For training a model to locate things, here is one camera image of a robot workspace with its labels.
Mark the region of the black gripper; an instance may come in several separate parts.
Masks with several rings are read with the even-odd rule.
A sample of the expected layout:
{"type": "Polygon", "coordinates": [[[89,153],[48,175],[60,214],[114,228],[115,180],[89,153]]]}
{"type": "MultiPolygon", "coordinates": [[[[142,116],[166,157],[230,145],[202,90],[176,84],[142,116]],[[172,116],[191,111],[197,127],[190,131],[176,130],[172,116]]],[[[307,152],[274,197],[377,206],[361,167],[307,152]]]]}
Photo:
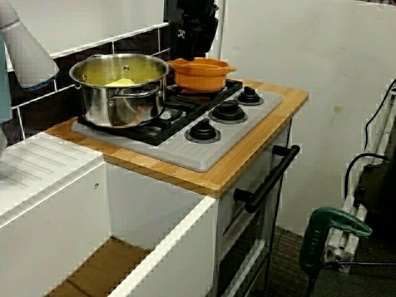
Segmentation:
{"type": "Polygon", "coordinates": [[[199,51],[208,53],[218,27],[218,19],[212,15],[218,11],[218,6],[214,3],[214,0],[185,0],[182,1],[182,11],[183,15],[179,21],[176,35],[176,57],[194,59],[198,24],[191,19],[206,19],[209,17],[199,33],[199,51]]]}

